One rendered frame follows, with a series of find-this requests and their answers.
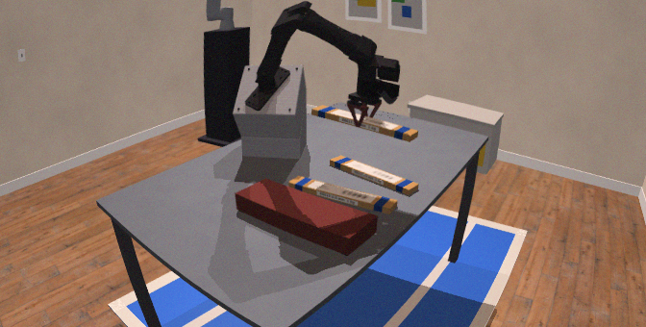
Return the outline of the white welding electrode pack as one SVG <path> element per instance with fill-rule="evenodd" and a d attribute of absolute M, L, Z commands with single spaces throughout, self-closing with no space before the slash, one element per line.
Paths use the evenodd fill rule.
<path fill-rule="evenodd" d="M 380 184 L 390 189 L 397 190 L 406 195 L 418 190 L 417 183 L 382 171 L 370 165 L 360 163 L 347 157 L 338 156 L 330 159 L 330 165 L 345 170 L 364 179 Z"/>

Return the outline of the white electrode pack with blue and orange bands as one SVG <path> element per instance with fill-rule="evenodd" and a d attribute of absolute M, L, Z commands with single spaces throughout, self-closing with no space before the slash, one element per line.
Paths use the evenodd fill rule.
<path fill-rule="evenodd" d="M 306 193 L 385 214 L 390 214 L 397 207 L 398 202 L 398 200 L 347 189 L 301 176 L 297 176 L 289 181 L 288 186 Z"/>

